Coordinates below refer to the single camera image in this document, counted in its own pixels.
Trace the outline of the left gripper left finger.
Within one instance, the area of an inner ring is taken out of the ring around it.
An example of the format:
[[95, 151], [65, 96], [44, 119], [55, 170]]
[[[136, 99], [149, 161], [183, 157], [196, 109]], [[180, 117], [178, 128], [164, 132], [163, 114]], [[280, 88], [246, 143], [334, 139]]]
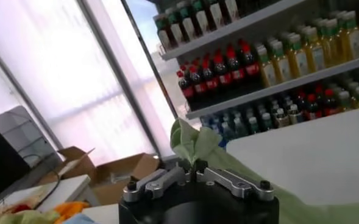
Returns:
[[173, 184], [183, 184], [190, 181], [191, 175], [182, 167], [174, 167], [171, 170], [157, 169], [148, 176], [138, 181], [130, 181], [123, 189], [123, 200], [134, 203], [149, 194], [152, 199], [161, 198]]

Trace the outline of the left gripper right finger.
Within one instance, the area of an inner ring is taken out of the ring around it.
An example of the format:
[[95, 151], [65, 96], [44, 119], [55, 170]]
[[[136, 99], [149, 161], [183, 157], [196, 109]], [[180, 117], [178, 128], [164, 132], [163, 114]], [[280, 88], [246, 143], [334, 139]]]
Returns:
[[206, 161], [196, 161], [194, 171], [197, 182], [205, 183], [207, 186], [221, 186], [236, 198], [247, 200], [253, 195], [260, 201], [274, 199], [274, 188], [267, 180], [255, 181], [231, 169], [212, 168]]

